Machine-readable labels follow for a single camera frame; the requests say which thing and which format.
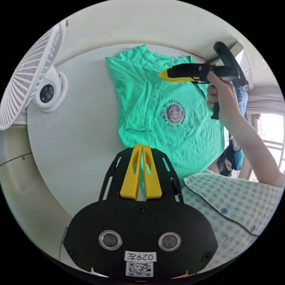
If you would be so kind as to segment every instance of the green t-shirt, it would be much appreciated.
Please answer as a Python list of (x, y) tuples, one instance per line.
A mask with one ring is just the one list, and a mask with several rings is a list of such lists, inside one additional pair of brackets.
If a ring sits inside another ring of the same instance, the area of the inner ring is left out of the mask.
[(182, 179), (204, 171), (224, 151), (224, 128), (212, 120), (207, 84), (171, 83), (158, 74), (177, 64), (196, 63), (152, 53), (146, 45), (106, 63), (119, 104), (119, 136), (126, 147), (150, 145), (164, 152)]

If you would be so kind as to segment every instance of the shirt button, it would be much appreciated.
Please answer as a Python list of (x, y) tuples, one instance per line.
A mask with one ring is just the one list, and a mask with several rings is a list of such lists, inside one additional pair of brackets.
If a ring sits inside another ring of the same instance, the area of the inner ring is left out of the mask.
[(253, 225), (253, 226), (251, 227), (250, 231), (251, 231), (251, 232), (255, 232), (255, 230), (256, 230), (256, 225)]
[(221, 209), (221, 213), (222, 213), (223, 215), (227, 214), (227, 213), (228, 213), (228, 209), (227, 209), (227, 208), (222, 208), (222, 209)]

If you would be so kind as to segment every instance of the screw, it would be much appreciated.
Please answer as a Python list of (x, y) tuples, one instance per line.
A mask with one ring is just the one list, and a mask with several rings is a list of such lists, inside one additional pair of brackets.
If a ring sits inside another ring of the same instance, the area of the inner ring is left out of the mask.
[(77, 257), (78, 257), (78, 253), (77, 253), (75, 250), (73, 250), (73, 249), (70, 251), (70, 254), (71, 254), (71, 256), (74, 257), (74, 258), (77, 258)]
[(211, 253), (205, 253), (202, 257), (202, 261), (208, 261), (211, 257)]
[(145, 207), (142, 206), (142, 205), (137, 206), (137, 207), (136, 207), (136, 212), (137, 212), (138, 214), (143, 214), (143, 213), (145, 212)]

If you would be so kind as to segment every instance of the plaid shirt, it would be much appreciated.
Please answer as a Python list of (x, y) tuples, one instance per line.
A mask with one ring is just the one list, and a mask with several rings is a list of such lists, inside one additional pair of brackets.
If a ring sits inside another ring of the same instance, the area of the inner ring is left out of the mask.
[(184, 183), (184, 202), (204, 214), (218, 242), (216, 253), (199, 273), (220, 266), (249, 248), (272, 218), (284, 191), (210, 170), (191, 175)]

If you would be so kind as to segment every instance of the fingers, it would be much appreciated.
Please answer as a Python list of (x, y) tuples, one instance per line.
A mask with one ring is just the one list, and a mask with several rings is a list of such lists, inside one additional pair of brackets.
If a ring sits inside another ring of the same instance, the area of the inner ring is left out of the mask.
[(207, 93), (209, 95), (218, 95), (218, 90), (213, 85), (209, 85), (207, 88)]
[(209, 85), (207, 88), (207, 104), (210, 107), (214, 107), (214, 103), (218, 102), (218, 91), (213, 85)]
[(219, 88), (224, 85), (224, 82), (217, 77), (214, 72), (210, 71), (207, 75), (207, 79), (216, 87)]

